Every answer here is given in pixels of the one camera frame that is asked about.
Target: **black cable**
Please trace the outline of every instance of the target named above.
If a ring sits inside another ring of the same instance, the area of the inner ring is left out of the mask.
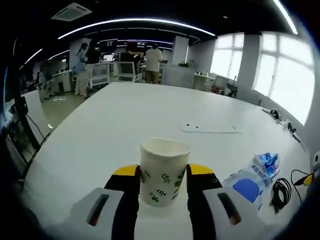
[[[273,187],[273,197],[270,205],[274,207],[274,212],[277,214],[283,209],[291,199],[291,186],[287,179],[279,178],[275,181]],[[280,198],[279,193],[282,192],[283,200]]]
[[[31,119],[31,117],[29,117],[28,114],[26,114],[26,116],[31,120],[31,122],[33,122],[33,124],[35,125],[35,127],[38,129],[39,133],[41,134],[41,136],[43,137],[43,140],[45,140],[44,135],[42,134],[42,132],[40,131],[38,125]]]
[[[299,169],[293,169],[293,170],[291,171],[291,177],[290,177],[290,178],[291,178],[291,183],[292,183],[292,186],[294,187],[296,193],[297,193],[298,196],[299,196],[300,203],[302,204],[302,199],[301,199],[300,193],[298,192],[298,189],[296,188],[296,186],[295,186],[295,184],[294,184],[294,181],[292,180],[292,174],[293,174],[294,172],[300,172],[300,173],[305,174],[305,175],[308,175],[309,173],[306,173],[306,172],[304,172],[304,171],[300,171]]]

